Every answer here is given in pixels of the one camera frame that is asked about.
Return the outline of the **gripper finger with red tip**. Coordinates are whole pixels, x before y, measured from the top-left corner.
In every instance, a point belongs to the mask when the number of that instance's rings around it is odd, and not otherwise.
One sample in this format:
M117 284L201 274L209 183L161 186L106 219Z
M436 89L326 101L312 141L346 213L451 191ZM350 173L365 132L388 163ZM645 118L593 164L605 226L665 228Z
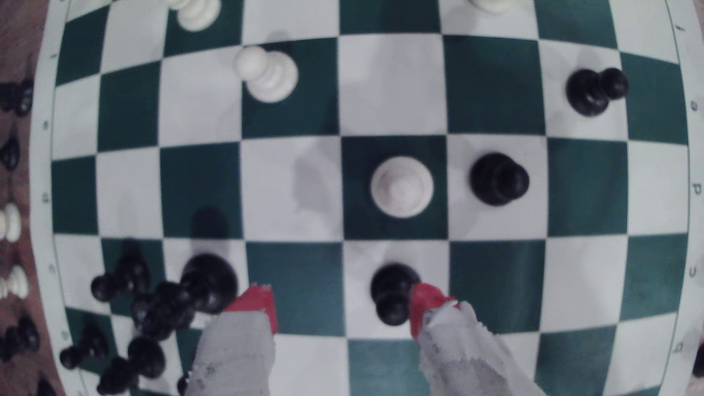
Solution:
M186 395L270 395L277 333L271 285L251 285L203 330Z
M432 395L545 395L469 302L417 283L409 312L419 367Z

